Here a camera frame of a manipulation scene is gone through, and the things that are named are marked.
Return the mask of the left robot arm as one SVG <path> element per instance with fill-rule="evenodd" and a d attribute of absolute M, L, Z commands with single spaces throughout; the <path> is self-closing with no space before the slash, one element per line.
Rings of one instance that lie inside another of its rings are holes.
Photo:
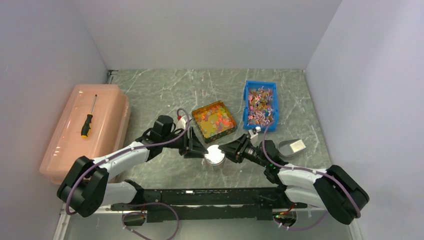
<path fill-rule="evenodd" d="M 203 158 L 208 150 L 193 127 L 177 128 L 172 117 L 160 115 L 153 127 L 130 145 L 105 156 L 77 158 L 57 190 L 67 214 L 92 215 L 104 205 L 124 203 L 137 210 L 144 203 L 144 189 L 132 180 L 111 183 L 117 175 L 161 154 L 164 148 L 177 149 L 185 159 Z"/>

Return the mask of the clear plastic cup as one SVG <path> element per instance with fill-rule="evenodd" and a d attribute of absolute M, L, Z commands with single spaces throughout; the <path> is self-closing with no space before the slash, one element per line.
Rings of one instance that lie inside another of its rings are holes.
<path fill-rule="evenodd" d="M 205 164 L 208 167 L 208 169 L 212 171 L 219 171 L 224 168 L 225 162 L 226 162 L 225 160 L 217 162 L 217 163 L 206 161 Z"/>

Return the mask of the metal scoop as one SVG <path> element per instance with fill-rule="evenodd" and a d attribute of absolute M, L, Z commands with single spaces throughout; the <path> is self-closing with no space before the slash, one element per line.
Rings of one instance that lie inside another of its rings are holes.
<path fill-rule="evenodd" d="M 289 158 L 306 149 L 302 139 L 284 140 L 278 144 L 278 151 L 282 157 Z"/>

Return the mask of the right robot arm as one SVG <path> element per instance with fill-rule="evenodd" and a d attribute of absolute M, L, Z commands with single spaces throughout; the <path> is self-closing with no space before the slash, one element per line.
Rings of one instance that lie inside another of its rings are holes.
<path fill-rule="evenodd" d="M 284 161 L 272 140 L 254 146 L 247 134 L 218 146 L 225 157 L 242 163 L 249 160 L 264 167 L 264 175 L 282 190 L 275 194 L 276 203 L 287 208 L 302 203 L 326 210 L 338 222 L 349 225 L 361 217 L 370 201 L 368 193 L 340 166 L 307 168 Z"/>

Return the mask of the clear round lid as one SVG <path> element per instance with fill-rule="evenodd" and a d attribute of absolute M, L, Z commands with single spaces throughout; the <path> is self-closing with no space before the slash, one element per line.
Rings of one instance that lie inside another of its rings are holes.
<path fill-rule="evenodd" d="M 207 153 L 204 155 L 204 160 L 207 164 L 217 166 L 225 161 L 225 154 L 219 149 L 219 145 L 211 145 L 206 150 Z"/>

